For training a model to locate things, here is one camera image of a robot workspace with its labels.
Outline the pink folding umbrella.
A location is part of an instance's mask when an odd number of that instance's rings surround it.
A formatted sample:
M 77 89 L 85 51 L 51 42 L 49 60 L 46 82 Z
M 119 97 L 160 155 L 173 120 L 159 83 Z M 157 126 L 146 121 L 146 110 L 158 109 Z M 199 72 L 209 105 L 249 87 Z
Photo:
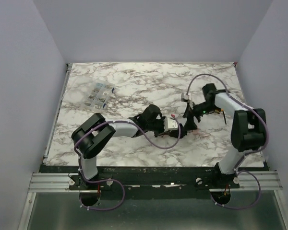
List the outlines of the pink folding umbrella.
M 180 139 L 185 137 L 187 135 L 188 132 L 192 132 L 192 131 L 186 131 L 184 129 L 184 125 L 180 123 Z M 179 135 L 179 131 L 178 130 L 174 130 L 174 131 L 168 131 L 168 132 L 155 132 L 154 133 L 154 136 L 155 137 L 159 137 L 159 136 L 169 136 L 169 137 L 172 137 L 172 138 L 178 138 L 178 135 Z

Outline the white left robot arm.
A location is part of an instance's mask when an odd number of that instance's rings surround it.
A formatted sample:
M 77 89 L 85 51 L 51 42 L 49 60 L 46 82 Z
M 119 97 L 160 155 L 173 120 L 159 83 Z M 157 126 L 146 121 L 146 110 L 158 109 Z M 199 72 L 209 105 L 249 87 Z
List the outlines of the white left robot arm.
M 149 139 L 147 132 L 153 132 L 155 137 L 173 137 L 176 142 L 169 147 L 159 146 Z M 155 147 L 167 150 L 177 145 L 186 134 L 183 124 L 174 115 L 163 116 L 160 108 L 151 104 L 142 113 L 125 120 L 106 120 L 101 113 L 95 113 L 73 131 L 71 139 L 78 155 L 79 174 L 90 183 L 98 174 L 96 157 L 111 138 L 144 136 Z

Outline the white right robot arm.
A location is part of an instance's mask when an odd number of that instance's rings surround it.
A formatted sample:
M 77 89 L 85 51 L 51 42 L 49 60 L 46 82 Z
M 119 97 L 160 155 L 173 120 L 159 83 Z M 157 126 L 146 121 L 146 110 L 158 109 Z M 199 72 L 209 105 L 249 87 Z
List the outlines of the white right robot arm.
M 188 94 L 182 94 L 181 100 L 187 103 L 183 114 L 186 118 L 184 129 L 197 129 L 194 119 L 210 113 L 223 112 L 232 117 L 230 134 L 231 147 L 225 157 L 218 162 L 212 171 L 210 181 L 213 187 L 222 187 L 233 182 L 237 176 L 236 170 L 249 153 L 258 152 L 267 141 L 265 111 L 253 109 L 231 97 L 225 89 L 217 89 L 213 83 L 202 88 L 205 101 L 195 104 Z

